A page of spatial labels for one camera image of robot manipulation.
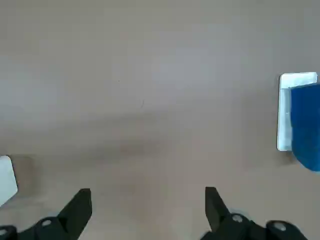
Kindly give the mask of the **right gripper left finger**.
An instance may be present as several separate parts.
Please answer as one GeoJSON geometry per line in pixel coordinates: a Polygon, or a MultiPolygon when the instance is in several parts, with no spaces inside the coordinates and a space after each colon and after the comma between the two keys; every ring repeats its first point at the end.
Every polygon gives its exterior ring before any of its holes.
{"type": "Polygon", "coordinates": [[[92,216],[92,192],[80,189],[56,216],[45,217],[18,232],[13,225],[0,227],[2,240],[77,240],[92,216]]]}

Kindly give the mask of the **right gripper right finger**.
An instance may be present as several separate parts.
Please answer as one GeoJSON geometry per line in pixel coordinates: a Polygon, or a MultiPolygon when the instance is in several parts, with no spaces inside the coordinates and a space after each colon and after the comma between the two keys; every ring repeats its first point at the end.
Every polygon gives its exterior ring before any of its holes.
{"type": "Polygon", "coordinates": [[[211,230],[203,240],[307,240],[290,222],[270,220],[261,226],[243,214],[230,212],[215,187],[205,188],[205,215],[211,230]]]}

